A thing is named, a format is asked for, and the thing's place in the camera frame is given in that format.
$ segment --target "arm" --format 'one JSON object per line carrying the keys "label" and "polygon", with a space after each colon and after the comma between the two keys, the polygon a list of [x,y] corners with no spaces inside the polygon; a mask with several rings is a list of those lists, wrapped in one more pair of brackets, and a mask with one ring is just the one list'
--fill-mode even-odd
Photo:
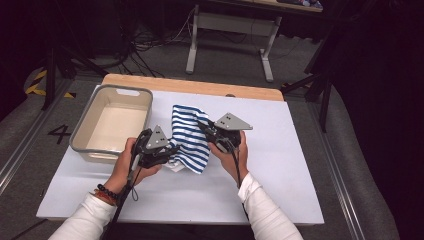
{"label": "arm", "polygon": [[302,239],[296,226],[266,194],[252,174],[246,175],[238,195],[244,203],[256,239]]}
{"label": "arm", "polygon": [[[131,148],[135,143],[135,138],[129,138],[125,144],[125,150],[121,153],[113,168],[112,175],[104,184],[105,188],[114,193],[120,193],[127,182],[128,169],[131,161]],[[139,184],[144,178],[156,174],[161,165],[153,166],[149,169],[143,168],[135,179],[135,184]],[[134,178],[140,167],[134,171]],[[52,240],[62,239],[99,239],[111,218],[112,212],[116,209],[115,202],[110,198],[88,193],[85,200],[78,209],[60,226],[49,238]]]}
{"label": "arm", "polygon": [[[249,222],[257,240],[302,239],[296,226],[287,218],[284,212],[266,194],[262,186],[247,169],[248,149],[246,136],[240,132],[241,144],[236,156],[239,160],[241,187],[238,192],[240,200],[248,214]],[[231,154],[218,150],[212,143],[209,144],[212,153],[221,160],[223,168],[237,182],[237,171]]]}

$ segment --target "white sleeve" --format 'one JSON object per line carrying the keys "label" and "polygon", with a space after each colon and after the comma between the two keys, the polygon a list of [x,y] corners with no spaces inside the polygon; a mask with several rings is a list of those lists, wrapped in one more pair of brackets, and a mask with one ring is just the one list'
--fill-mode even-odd
{"label": "white sleeve", "polygon": [[92,194],[87,194],[84,202],[54,233],[51,240],[94,240],[99,239],[103,227],[110,221],[115,210]]}
{"label": "white sleeve", "polygon": [[296,226],[249,173],[238,196],[244,204],[256,240],[303,239]]}

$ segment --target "person's left hand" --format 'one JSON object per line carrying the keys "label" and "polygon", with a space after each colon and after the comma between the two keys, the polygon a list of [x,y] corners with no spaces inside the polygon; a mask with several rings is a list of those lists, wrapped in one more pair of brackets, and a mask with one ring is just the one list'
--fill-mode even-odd
{"label": "person's left hand", "polygon": [[[127,183],[128,169],[131,162],[131,149],[136,140],[136,138],[128,138],[125,144],[125,150],[119,155],[118,160],[116,160],[112,175],[104,184],[105,188],[107,188],[109,191],[118,194]],[[159,164],[151,168],[142,168],[138,174],[140,167],[137,166],[133,172],[134,186],[139,184],[144,178],[156,174],[161,169],[161,167],[162,165]]]}

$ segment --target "hand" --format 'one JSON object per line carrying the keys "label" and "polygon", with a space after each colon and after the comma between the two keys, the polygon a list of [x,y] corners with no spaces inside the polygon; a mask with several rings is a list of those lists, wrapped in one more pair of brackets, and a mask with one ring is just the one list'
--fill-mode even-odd
{"label": "hand", "polygon": [[[131,162],[131,150],[136,140],[137,139],[135,138],[128,138],[127,143],[125,144],[125,150],[119,155],[118,160],[115,163],[115,167],[113,168],[112,175],[104,184],[105,188],[109,189],[109,191],[120,193],[127,183],[128,169]],[[140,174],[138,174],[140,167],[137,166],[133,172],[134,185],[139,184],[144,178],[156,174],[161,167],[162,165],[156,165],[148,169],[142,168]]]}
{"label": "hand", "polygon": [[[241,143],[238,147],[238,151],[236,150],[235,155],[239,161],[239,170],[240,170],[240,185],[243,182],[244,177],[249,173],[247,170],[247,155],[248,149],[246,144],[246,135],[244,131],[240,131]],[[213,143],[208,143],[211,152],[221,160],[222,167],[234,178],[236,183],[238,183],[237,178],[237,169],[234,162],[233,155],[231,153],[223,153],[221,152]]]}

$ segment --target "bracelet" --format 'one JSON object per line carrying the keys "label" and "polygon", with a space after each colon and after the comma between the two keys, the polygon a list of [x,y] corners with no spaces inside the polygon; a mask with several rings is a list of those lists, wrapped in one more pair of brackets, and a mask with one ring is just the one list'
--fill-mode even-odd
{"label": "bracelet", "polygon": [[106,203],[116,206],[116,202],[118,201],[119,195],[111,192],[109,189],[105,188],[102,184],[97,185],[98,189],[94,190],[94,196],[99,199],[103,199]]}
{"label": "bracelet", "polygon": [[94,190],[94,196],[109,205],[116,206],[116,200],[107,195],[105,192],[100,191],[99,189]]}
{"label": "bracelet", "polygon": [[109,189],[105,188],[105,186],[103,186],[102,184],[98,184],[97,185],[97,188],[101,192],[106,193],[106,195],[109,196],[109,197],[111,197],[113,200],[115,200],[115,201],[118,200],[119,195],[116,194],[116,193],[114,193],[114,192],[109,191]]}

